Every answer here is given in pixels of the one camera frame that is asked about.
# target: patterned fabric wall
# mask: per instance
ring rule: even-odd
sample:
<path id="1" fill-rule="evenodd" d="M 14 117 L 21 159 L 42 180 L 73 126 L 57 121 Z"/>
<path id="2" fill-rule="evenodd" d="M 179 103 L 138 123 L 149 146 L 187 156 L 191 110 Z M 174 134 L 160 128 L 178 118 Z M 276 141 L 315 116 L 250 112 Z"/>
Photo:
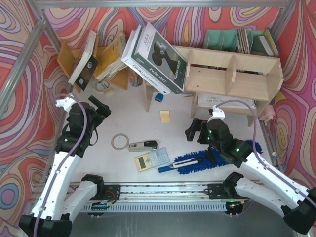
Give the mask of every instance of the patterned fabric wall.
<path id="1" fill-rule="evenodd" d="M 297 0 L 278 39 L 284 83 L 272 133 L 285 173 L 316 186 L 316 0 Z"/>
<path id="2" fill-rule="evenodd" d="M 22 0 L 0 0 L 0 87 L 35 20 Z M 53 97 L 67 78 L 43 35 L 0 121 L 0 236 L 17 236 L 31 189 L 45 170 L 61 110 Z"/>
<path id="3" fill-rule="evenodd" d="M 129 36 L 139 24 L 151 22 L 173 45 L 202 47 L 207 29 L 247 26 L 262 30 L 271 25 L 279 8 L 269 7 L 151 7 L 51 8 L 45 13 L 61 40 L 79 48 L 90 30 L 108 45 L 119 32 Z"/>
<path id="4" fill-rule="evenodd" d="M 127 35 L 150 21 L 172 44 L 200 47 L 206 29 L 247 26 L 263 29 L 278 8 L 59 8 L 46 14 L 62 40 L 79 48 L 89 30 L 107 45 L 122 30 Z M 0 87 L 34 26 L 22 0 L 0 0 Z M 0 121 L 0 236 L 18 234 L 19 216 L 44 171 L 60 110 L 53 96 L 67 89 L 56 53 L 42 36 Z"/>

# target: blue calculator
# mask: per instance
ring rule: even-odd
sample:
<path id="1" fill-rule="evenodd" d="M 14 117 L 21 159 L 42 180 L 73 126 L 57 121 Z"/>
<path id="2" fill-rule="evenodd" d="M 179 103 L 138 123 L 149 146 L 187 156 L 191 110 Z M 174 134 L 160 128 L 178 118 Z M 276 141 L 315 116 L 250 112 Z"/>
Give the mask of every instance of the blue calculator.
<path id="1" fill-rule="evenodd" d="M 142 156 L 135 157 L 138 171 L 144 171 L 146 169 L 151 169 L 162 164 L 170 162 L 169 156 L 167 154 L 166 148 L 160 148 L 153 152 L 146 153 Z"/>

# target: mop head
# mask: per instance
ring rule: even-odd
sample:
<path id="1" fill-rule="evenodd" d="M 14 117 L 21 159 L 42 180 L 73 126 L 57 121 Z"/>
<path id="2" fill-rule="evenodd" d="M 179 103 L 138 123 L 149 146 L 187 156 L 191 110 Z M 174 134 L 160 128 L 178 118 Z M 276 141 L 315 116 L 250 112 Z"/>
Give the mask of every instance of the mop head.
<path id="1" fill-rule="evenodd" d="M 252 140 L 247 140 L 247 143 L 252 146 Z M 262 148 L 261 148 L 260 144 L 257 142 L 256 142 L 256 150 L 257 150 L 257 152 L 262 154 Z M 178 168 L 178 172 L 180 174 L 189 174 L 191 172 L 195 173 L 195 172 L 203 171 L 206 169 L 212 169 L 215 167 L 220 167 L 220 166 L 224 166 L 224 165 L 229 164 L 228 162 L 226 162 L 224 159 L 221 158 L 221 156 L 219 155 L 219 153 L 215 149 L 213 149 L 214 157 L 215 157 L 215 160 L 217 162 L 217 165 L 213 165 L 213 163 L 211 162 L 210 159 L 206 159 L 206 157 L 205 157 L 206 153 L 207 153 L 207 150 L 199 151 L 199 152 L 192 152 L 191 154 L 186 154 L 182 157 L 178 157 L 177 159 L 175 159 L 174 162 L 184 161 L 187 159 L 193 159 L 193 158 L 197 158 L 197 157 L 204 158 L 203 162 Z"/>

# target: pink object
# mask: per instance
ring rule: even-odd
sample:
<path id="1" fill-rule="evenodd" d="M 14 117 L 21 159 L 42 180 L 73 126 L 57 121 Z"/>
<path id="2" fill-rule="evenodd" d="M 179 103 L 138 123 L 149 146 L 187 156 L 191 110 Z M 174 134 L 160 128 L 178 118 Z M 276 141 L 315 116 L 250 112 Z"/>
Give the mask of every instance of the pink object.
<path id="1" fill-rule="evenodd" d="M 272 105 L 268 105 L 264 111 L 259 115 L 259 120 L 264 121 L 265 126 L 267 122 L 273 120 L 273 117 L 276 115 L 275 110 Z"/>

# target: yellow sticky note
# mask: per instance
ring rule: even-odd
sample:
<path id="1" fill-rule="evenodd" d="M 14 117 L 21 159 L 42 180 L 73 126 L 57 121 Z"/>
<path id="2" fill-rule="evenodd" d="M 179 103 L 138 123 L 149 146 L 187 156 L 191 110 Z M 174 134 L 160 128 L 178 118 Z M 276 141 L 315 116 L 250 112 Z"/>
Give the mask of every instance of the yellow sticky note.
<path id="1" fill-rule="evenodd" d="M 170 123 L 170 113 L 169 110 L 160 111 L 161 123 Z"/>

